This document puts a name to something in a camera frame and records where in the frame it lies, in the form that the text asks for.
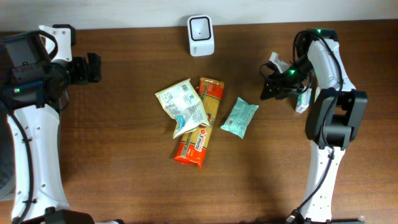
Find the small teal tissue pack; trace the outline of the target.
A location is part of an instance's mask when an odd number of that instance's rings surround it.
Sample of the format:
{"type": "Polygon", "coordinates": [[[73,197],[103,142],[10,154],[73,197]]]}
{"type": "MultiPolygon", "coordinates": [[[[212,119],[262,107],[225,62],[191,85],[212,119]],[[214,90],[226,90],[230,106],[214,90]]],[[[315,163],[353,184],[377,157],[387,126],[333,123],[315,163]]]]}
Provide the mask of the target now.
{"type": "Polygon", "coordinates": [[[297,98],[297,104],[295,107],[295,111],[297,113],[303,113],[308,109],[308,107],[310,106],[311,96],[312,96],[311,88],[309,88],[306,92],[299,94],[297,98]]]}

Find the teal wet wipes pack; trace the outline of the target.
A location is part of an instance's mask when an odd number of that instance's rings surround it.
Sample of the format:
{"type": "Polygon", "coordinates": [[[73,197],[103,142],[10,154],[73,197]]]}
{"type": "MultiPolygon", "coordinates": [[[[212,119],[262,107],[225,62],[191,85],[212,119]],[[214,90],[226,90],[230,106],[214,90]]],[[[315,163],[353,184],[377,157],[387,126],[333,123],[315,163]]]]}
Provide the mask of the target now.
{"type": "Polygon", "coordinates": [[[243,139],[247,127],[258,108],[258,105],[250,105],[242,98],[238,97],[236,104],[233,106],[233,109],[225,123],[221,126],[221,129],[233,133],[243,139]]]}

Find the white snack bag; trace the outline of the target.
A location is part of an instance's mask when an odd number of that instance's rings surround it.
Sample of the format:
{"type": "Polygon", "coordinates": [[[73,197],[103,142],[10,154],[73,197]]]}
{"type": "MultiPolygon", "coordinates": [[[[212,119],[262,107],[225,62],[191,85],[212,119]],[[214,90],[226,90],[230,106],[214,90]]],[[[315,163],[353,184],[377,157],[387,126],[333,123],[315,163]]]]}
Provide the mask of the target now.
{"type": "Polygon", "coordinates": [[[163,110],[177,122],[174,139],[196,130],[199,126],[210,126],[203,102],[190,79],[158,91],[155,96],[163,110]]]}

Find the orange spaghetti package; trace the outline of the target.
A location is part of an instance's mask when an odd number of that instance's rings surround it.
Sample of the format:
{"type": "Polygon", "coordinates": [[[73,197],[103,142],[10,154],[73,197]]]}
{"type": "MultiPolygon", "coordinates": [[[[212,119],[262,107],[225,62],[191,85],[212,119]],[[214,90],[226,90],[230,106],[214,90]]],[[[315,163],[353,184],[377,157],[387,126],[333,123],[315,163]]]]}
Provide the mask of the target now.
{"type": "Polygon", "coordinates": [[[182,164],[195,164],[200,169],[202,168],[223,91],[224,82],[205,77],[200,78],[198,94],[202,100],[210,126],[200,125],[193,132],[184,134],[174,161],[182,164]]]}

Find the white tube with cork cap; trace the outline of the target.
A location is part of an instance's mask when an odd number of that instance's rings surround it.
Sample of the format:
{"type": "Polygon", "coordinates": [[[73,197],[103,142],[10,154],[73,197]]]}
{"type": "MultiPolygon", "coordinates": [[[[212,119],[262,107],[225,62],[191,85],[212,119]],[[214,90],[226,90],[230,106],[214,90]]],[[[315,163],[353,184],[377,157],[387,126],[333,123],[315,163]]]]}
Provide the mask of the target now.
{"type": "Polygon", "coordinates": [[[320,94],[320,87],[318,86],[318,87],[315,89],[314,102],[316,102],[316,100],[317,100],[319,94],[320,94]]]}

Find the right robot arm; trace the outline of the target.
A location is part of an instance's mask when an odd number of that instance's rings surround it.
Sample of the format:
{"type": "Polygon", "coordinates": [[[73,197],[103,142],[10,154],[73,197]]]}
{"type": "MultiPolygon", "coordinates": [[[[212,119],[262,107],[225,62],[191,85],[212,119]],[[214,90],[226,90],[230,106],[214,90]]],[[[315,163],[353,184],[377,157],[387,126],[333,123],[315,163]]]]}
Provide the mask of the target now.
{"type": "Polygon", "coordinates": [[[305,29],[293,42],[290,65],[273,55],[265,64],[260,98],[283,100],[309,91],[304,81],[316,80],[320,92],[308,114],[305,133],[310,140],[311,164],[303,202],[287,223],[331,223],[331,201],[340,162],[359,130],[368,96],[348,78],[333,29],[305,29]]]}

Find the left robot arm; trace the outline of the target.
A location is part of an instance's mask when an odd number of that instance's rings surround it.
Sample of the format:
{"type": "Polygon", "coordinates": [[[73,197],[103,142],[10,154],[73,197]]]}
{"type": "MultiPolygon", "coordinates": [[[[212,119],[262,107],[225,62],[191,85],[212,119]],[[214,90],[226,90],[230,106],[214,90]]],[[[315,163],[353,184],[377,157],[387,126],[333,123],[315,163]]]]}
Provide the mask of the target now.
{"type": "Polygon", "coordinates": [[[93,223],[70,210],[60,172],[60,123],[67,87],[101,80],[101,57],[72,55],[69,24],[1,40],[1,196],[12,195],[13,223],[93,223]]]}

